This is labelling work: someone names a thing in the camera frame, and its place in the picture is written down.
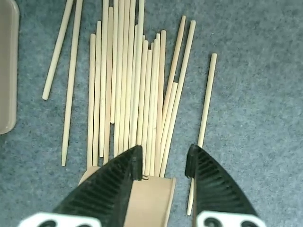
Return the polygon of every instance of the blue carpet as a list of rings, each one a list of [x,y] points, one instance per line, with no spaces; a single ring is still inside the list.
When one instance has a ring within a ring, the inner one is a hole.
[[[65,1],[17,2],[18,119],[13,131],[0,136],[0,222],[8,227],[51,211],[85,171],[89,35],[101,19],[101,2],[84,0],[69,153],[61,167],[73,14],[45,102]],[[191,226],[184,169],[187,149],[198,138],[212,52],[218,62],[204,148],[234,177],[267,226],[302,226],[303,1],[146,0],[148,39],[167,30],[166,80],[183,14],[197,26],[167,169],[167,177],[177,177],[169,227]]]

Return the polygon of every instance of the beige plastic container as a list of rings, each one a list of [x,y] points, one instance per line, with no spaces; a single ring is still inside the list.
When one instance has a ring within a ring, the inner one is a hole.
[[[18,30],[16,2],[0,0],[0,135],[16,124]]]

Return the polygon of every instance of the light wood piece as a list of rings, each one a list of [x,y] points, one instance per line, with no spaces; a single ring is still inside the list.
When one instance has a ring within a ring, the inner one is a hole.
[[[147,129],[147,145],[146,145],[146,164],[145,164],[145,174],[153,175],[151,170],[152,157],[154,156],[152,150],[152,135],[153,135],[153,121],[154,121],[154,108],[156,99],[156,83],[157,83],[157,69],[159,63],[159,42],[157,39],[154,40],[154,51],[152,58],[152,68],[151,68],[151,94],[150,94],[150,107],[148,114],[148,129]]]
[[[161,139],[162,139],[162,108],[164,92],[164,72],[165,72],[165,48],[166,48],[166,31],[161,31],[160,42],[160,59],[159,59],[159,88],[158,88],[158,107],[157,107],[157,130],[156,130],[156,149],[155,149],[155,176],[160,176],[162,164]]]
[[[121,84],[121,109],[120,109],[120,130],[119,130],[119,154],[124,152],[124,125],[125,125],[125,104],[126,104],[126,83],[127,83],[127,57],[128,57],[128,35],[129,35],[129,10],[130,0],[125,0],[124,7],[124,37],[123,37],[123,61],[122,61],[122,84]]]
[[[66,29],[67,29],[67,26],[68,26],[68,21],[70,19],[70,15],[71,15],[71,9],[72,9],[73,2],[74,2],[74,0],[67,0],[66,1],[65,10],[64,10],[64,14],[63,14],[59,34],[58,34],[58,37],[57,37],[57,42],[56,42],[56,45],[55,45],[55,49],[53,51],[53,57],[52,57],[52,60],[51,60],[51,65],[50,65],[48,73],[47,73],[46,82],[45,82],[45,86],[44,86],[44,90],[43,90],[43,94],[42,94],[42,99],[44,99],[44,100],[48,99],[49,93],[50,93],[51,88],[52,88],[53,77],[54,77],[55,72],[56,72],[56,68],[57,68],[59,57],[60,57],[64,37],[65,37],[65,34],[66,34]]]
[[[123,64],[123,31],[124,31],[124,3],[119,1],[118,19],[118,46],[117,46],[117,75],[116,75],[116,109],[115,109],[115,131],[114,131],[114,157],[119,153],[119,130],[121,112],[121,88],[122,88],[122,64]]]
[[[100,121],[100,82],[101,82],[101,21],[97,22],[96,30],[96,73],[95,73],[95,102],[94,102],[94,136],[93,136],[93,166],[98,166],[99,150],[99,121]]]
[[[147,131],[148,131],[148,114],[150,108],[150,93],[151,93],[151,76],[152,76],[152,50],[147,51],[147,65],[145,77],[145,91],[144,91],[144,112],[143,112],[143,131],[142,131],[142,150],[143,150],[143,173],[146,165],[146,153],[150,152],[147,149]]]
[[[102,50],[101,50],[101,85],[100,85],[100,128],[99,155],[104,154],[105,112],[106,112],[106,77],[107,77],[107,27],[109,1],[103,0],[102,10]]]
[[[204,137],[205,137],[207,116],[208,116],[208,110],[209,110],[209,105],[210,105],[210,98],[212,95],[212,89],[213,89],[213,83],[214,83],[214,71],[216,68],[216,62],[217,62],[217,54],[213,53],[212,57],[211,57],[211,61],[210,61],[209,72],[208,72],[206,93],[205,93],[203,112],[202,112],[202,120],[201,120],[200,133],[199,133],[199,139],[198,139],[198,146],[201,148],[203,147],[203,142],[204,142]],[[194,185],[195,185],[195,180],[194,180],[194,178],[192,178],[191,184],[190,184],[188,205],[187,205],[187,215],[191,215],[191,210],[193,208]]]
[[[148,41],[144,40],[143,41],[143,52],[142,52],[142,66],[141,66],[141,82],[140,82],[140,99],[139,99],[137,145],[142,145],[147,52],[148,52]]]
[[[137,139],[137,126],[138,126],[138,111],[139,111],[139,92],[140,92],[140,74],[141,74],[141,61],[142,61],[142,46],[143,42],[140,37],[143,36],[143,25],[144,25],[144,5],[145,0],[139,0],[139,18],[138,18],[138,39],[137,39],[137,50],[136,50],[136,67],[135,67],[135,81],[134,81],[134,102],[132,112],[132,125],[130,126],[130,147],[136,145]]]
[[[174,51],[174,55],[172,58],[172,63],[171,63],[171,68],[170,68],[170,73],[169,73],[169,80],[167,83],[167,89],[166,89],[166,94],[165,94],[165,99],[164,99],[164,104],[163,104],[163,113],[162,113],[162,128],[163,129],[164,129],[165,118],[167,115],[167,108],[169,105],[169,96],[171,94],[171,87],[172,87],[172,83],[174,82],[174,77],[176,74],[176,69],[177,69],[177,64],[178,64],[183,34],[184,34],[185,20],[186,20],[186,16],[182,16],[179,31],[178,31],[175,51]]]
[[[112,124],[115,123],[115,108],[116,108],[118,13],[119,13],[119,0],[114,0],[112,96],[111,96],[111,107],[110,107],[110,122]]]
[[[95,95],[96,35],[90,34],[89,50],[89,112],[87,130],[87,168],[93,165],[94,95]]]
[[[70,61],[70,70],[69,70],[69,75],[68,75],[64,129],[63,129],[63,141],[62,141],[62,161],[61,161],[62,166],[65,166],[65,164],[66,164],[68,140],[69,140],[69,135],[70,135],[72,95],[73,95],[73,91],[74,91],[74,81],[75,81],[75,71],[76,71],[76,62],[77,62],[78,40],[79,40],[79,31],[80,31],[80,23],[81,23],[82,4],[83,4],[83,0],[77,0],[76,10],[75,10],[74,28],[73,28],[73,32],[72,32],[71,61]]]
[[[190,55],[190,49],[191,49],[192,42],[194,39],[195,27],[196,27],[196,21],[192,20],[190,22],[187,43],[186,43],[183,62],[182,62],[182,66],[181,66],[181,72],[180,72],[180,77],[179,77],[179,82],[178,82],[176,99],[175,99],[174,106],[172,109],[172,115],[171,115],[171,120],[170,120],[170,124],[169,124],[168,138],[166,140],[165,149],[164,149],[163,161],[162,161],[161,171],[160,171],[161,177],[164,177],[164,175],[165,175],[167,160],[169,157],[170,143],[171,143],[172,134],[174,131],[176,117],[177,117],[177,113],[178,113],[178,107],[179,107],[180,98],[181,98],[181,94],[182,94],[182,88],[183,88],[183,84],[184,84],[184,80],[185,80],[185,74],[186,74],[186,69],[187,69],[189,55]]]
[[[127,79],[126,79],[126,103],[125,103],[125,123],[124,123],[124,142],[123,150],[129,148],[129,126],[131,119],[131,99],[132,99],[132,73],[134,57],[134,20],[136,12],[136,0],[130,2],[129,14],[129,34],[128,34],[128,53],[127,53]]]
[[[113,68],[113,20],[114,20],[114,8],[109,7],[108,31],[107,31],[106,111],[105,111],[105,133],[104,133],[104,155],[103,155],[104,165],[109,160],[110,107],[111,107],[112,68]]]

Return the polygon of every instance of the wooden dowel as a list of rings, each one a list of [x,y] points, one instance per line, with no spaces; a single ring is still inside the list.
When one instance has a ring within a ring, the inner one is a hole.
[[[112,124],[115,123],[115,108],[116,108],[118,11],[119,11],[119,0],[114,0],[113,69],[112,69],[112,95],[111,95],[111,108],[110,108],[110,122]]]
[[[146,145],[146,164],[145,164],[145,174],[153,175],[151,170],[152,165],[152,135],[153,135],[153,120],[154,120],[154,108],[155,108],[155,99],[156,99],[156,83],[157,83],[157,69],[158,69],[158,48],[159,42],[157,39],[154,40],[154,52],[152,57],[152,69],[151,69],[151,92],[150,92],[150,107],[148,114],[148,129],[147,129],[147,145]]]
[[[117,46],[117,75],[116,75],[116,108],[115,108],[115,131],[114,131],[114,157],[119,153],[119,130],[120,130],[120,110],[121,110],[121,82],[123,64],[123,30],[124,30],[124,2],[119,2],[118,19],[118,46]]]
[[[100,121],[100,81],[101,81],[101,49],[102,30],[101,21],[97,22],[96,31],[96,74],[95,74],[95,102],[94,102],[94,136],[93,136],[93,166],[98,166],[99,150],[99,121]]]
[[[148,114],[150,108],[150,92],[151,92],[151,76],[152,76],[152,50],[147,51],[147,65],[144,91],[144,112],[143,112],[143,132],[142,132],[142,149],[143,149],[143,173],[145,171],[146,153],[147,153],[147,131],[148,131]]]
[[[182,16],[179,31],[178,31],[175,51],[174,51],[174,55],[172,58],[172,63],[171,63],[171,68],[170,68],[170,73],[169,73],[169,80],[167,83],[167,89],[166,89],[166,94],[165,94],[164,104],[163,104],[163,113],[162,113],[162,128],[163,129],[164,129],[165,118],[167,115],[167,108],[168,108],[168,104],[169,104],[169,96],[171,94],[171,87],[172,87],[172,83],[174,82],[174,77],[176,74],[176,69],[177,69],[177,64],[178,64],[183,34],[184,34],[185,20],[186,20],[186,16]]]
[[[143,42],[143,51],[142,51],[142,66],[141,66],[141,82],[140,82],[140,98],[139,98],[139,116],[138,116],[137,145],[142,145],[144,96],[145,96],[146,65],[147,65],[147,51],[148,51],[148,41],[144,40],[144,42]]]
[[[157,61],[157,80],[155,86],[155,104],[154,104],[154,115],[153,115],[153,127],[152,127],[152,144],[151,144],[151,170],[150,175],[155,174],[155,161],[156,161],[156,135],[157,135],[157,113],[158,113],[158,90],[159,90],[159,68],[160,68],[160,33],[157,33],[156,39],[158,40],[158,61]]]
[[[164,149],[163,161],[162,161],[161,171],[160,171],[161,177],[164,177],[164,175],[165,175],[167,160],[169,157],[169,147],[170,147],[172,134],[174,131],[174,126],[175,126],[176,117],[177,117],[177,113],[178,113],[178,107],[179,107],[180,98],[181,98],[181,94],[182,94],[182,88],[183,88],[183,84],[184,84],[184,80],[185,80],[185,74],[186,74],[186,69],[187,69],[189,55],[190,55],[190,49],[191,49],[191,45],[193,43],[195,27],[196,27],[196,21],[192,20],[190,22],[189,33],[188,33],[188,37],[187,37],[187,43],[186,43],[183,62],[182,62],[182,66],[181,66],[181,72],[180,72],[180,77],[179,77],[179,82],[178,82],[176,98],[175,98],[174,106],[172,109],[172,115],[171,115],[171,120],[170,120],[170,124],[169,124],[168,138],[166,140],[165,149]]]
[[[109,137],[110,137],[110,108],[112,93],[112,68],[113,68],[113,20],[114,8],[108,8],[108,31],[107,31],[107,78],[106,78],[106,111],[105,111],[105,133],[104,133],[104,155],[103,164],[109,160]]]
[[[156,155],[155,155],[155,176],[160,176],[162,164],[161,158],[161,139],[162,139],[162,108],[163,108],[163,90],[164,90],[164,71],[165,71],[165,48],[166,31],[161,31],[160,59],[159,59],[159,88],[158,88],[158,107],[157,107],[157,130],[156,130]]]
[[[178,83],[176,83],[176,82],[174,82],[173,84],[172,84],[172,88],[171,88],[171,94],[170,94],[170,100],[169,100],[169,106],[168,106],[168,108],[167,108],[167,117],[166,117],[166,121],[167,121],[167,123],[168,124],[170,124],[170,121],[171,121],[171,113],[172,113],[172,109],[173,109],[173,106],[174,106],[174,103],[175,103],[175,99],[176,99],[176,93],[177,93],[177,88],[178,88]],[[166,137],[165,138],[167,138],[168,137],[168,133],[169,133],[169,131],[167,130],[167,131],[164,131],[163,132],[163,135],[165,134],[166,135]],[[162,140],[162,144],[161,144],[161,152],[163,153],[163,155],[164,155],[164,150],[165,150],[165,145],[166,145],[166,141],[167,140]],[[168,160],[168,152],[166,151],[165,152],[165,155],[167,156],[167,157],[163,157],[162,156],[162,159],[161,159],[161,161],[163,161],[164,159],[166,160],[165,162],[167,162],[167,160]],[[164,174],[165,174],[165,171],[160,171],[160,177],[164,177]]]
[[[130,2],[129,33],[128,33],[128,53],[127,53],[127,79],[126,79],[126,103],[125,103],[125,123],[124,123],[124,142],[123,150],[129,148],[129,126],[131,119],[131,91],[132,91],[132,73],[134,57],[134,20],[136,12],[136,0]]]
[[[134,102],[132,112],[132,125],[130,126],[130,147],[136,145],[137,138],[137,125],[138,125],[138,111],[139,111],[139,92],[140,92],[140,74],[141,74],[141,61],[142,61],[142,37],[143,25],[144,25],[144,5],[145,0],[139,0],[139,18],[138,18],[138,39],[137,39],[137,50],[136,50],[136,67],[135,67],[135,81],[134,81]]]
[[[214,70],[216,68],[216,62],[217,62],[217,54],[213,53],[212,57],[211,57],[211,61],[210,61],[209,72],[208,72],[206,93],[205,93],[203,112],[202,112],[202,120],[201,120],[200,133],[199,133],[199,139],[198,139],[198,146],[201,148],[203,147],[203,142],[204,142],[204,137],[205,137],[207,116],[208,116],[208,110],[209,110],[209,105],[210,105],[210,98],[212,95],[212,89],[213,89],[213,83],[214,83]],[[191,210],[193,208],[194,186],[195,186],[195,180],[194,180],[194,178],[192,178],[191,185],[190,185],[190,191],[189,191],[188,205],[187,205],[187,215],[191,214]]]
[[[128,32],[129,32],[129,10],[130,0],[125,0],[124,7],[124,37],[123,37],[123,63],[122,63],[122,84],[121,84],[121,110],[119,130],[119,154],[124,151],[124,125],[125,125],[125,103],[127,83],[127,57],[128,57]]]
[[[87,130],[87,169],[93,165],[95,62],[96,62],[96,35],[95,34],[90,34],[89,113],[88,113],[88,130]]]
[[[44,99],[44,100],[48,99],[49,93],[50,93],[51,88],[52,88],[53,77],[54,77],[55,72],[56,72],[56,68],[57,68],[59,57],[60,57],[64,37],[65,37],[65,34],[66,34],[66,28],[67,28],[68,21],[70,19],[70,15],[71,15],[71,9],[72,9],[73,2],[74,2],[74,0],[67,0],[66,1],[65,10],[64,10],[64,14],[63,14],[59,34],[58,34],[58,37],[57,37],[57,42],[56,42],[56,45],[55,45],[55,49],[53,51],[53,57],[52,57],[52,60],[51,60],[51,65],[50,65],[49,70],[48,70],[48,74],[47,74],[47,77],[46,77],[46,82],[45,82],[45,86],[44,86],[44,90],[43,90],[43,94],[42,94],[42,99]]]
[[[106,112],[106,77],[107,77],[107,27],[108,27],[109,1],[103,0],[102,12],[102,50],[101,50],[101,85],[100,85],[100,129],[99,129],[99,155],[104,154],[105,112]]]
[[[69,70],[69,76],[68,76],[64,129],[63,129],[63,141],[62,141],[62,161],[61,161],[62,166],[65,166],[65,164],[66,164],[68,140],[69,140],[69,135],[70,135],[72,95],[73,95],[73,91],[74,91],[74,81],[75,81],[75,71],[76,71],[76,62],[77,62],[78,40],[79,40],[79,31],[80,31],[80,23],[81,23],[82,4],[83,4],[83,0],[77,0],[76,10],[75,10],[74,28],[73,28],[73,32],[72,32],[71,61],[70,61],[70,70]]]
[[[130,121],[129,121],[129,132],[131,132],[131,125],[132,125],[132,115],[133,115],[133,103],[134,103],[134,79],[136,74],[136,50],[137,50],[137,33],[138,33],[138,25],[134,27],[134,53],[133,53],[133,68],[132,68],[132,88],[131,88],[131,111],[130,111]],[[131,137],[128,138],[128,147],[131,144]]]

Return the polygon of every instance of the pile of sticks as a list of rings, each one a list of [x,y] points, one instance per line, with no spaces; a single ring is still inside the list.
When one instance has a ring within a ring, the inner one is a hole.
[[[71,61],[62,142],[62,166],[66,164],[72,95],[83,0],[77,0],[71,44]],[[63,44],[73,0],[67,0],[46,79],[43,99],[51,84]],[[168,86],[164,97],[166,31],[149,43],[143,35],[144,0],[103,1],[102,21],[90,35],[89,116],[87,166],[109,160],[110,124],[114,124],[114,157],[135,145],[143,148],[143,173],[164,177],[178,106],[193,42],[196,22],[191,21],[179,81],[174,82],[186,17],[180,22]]]

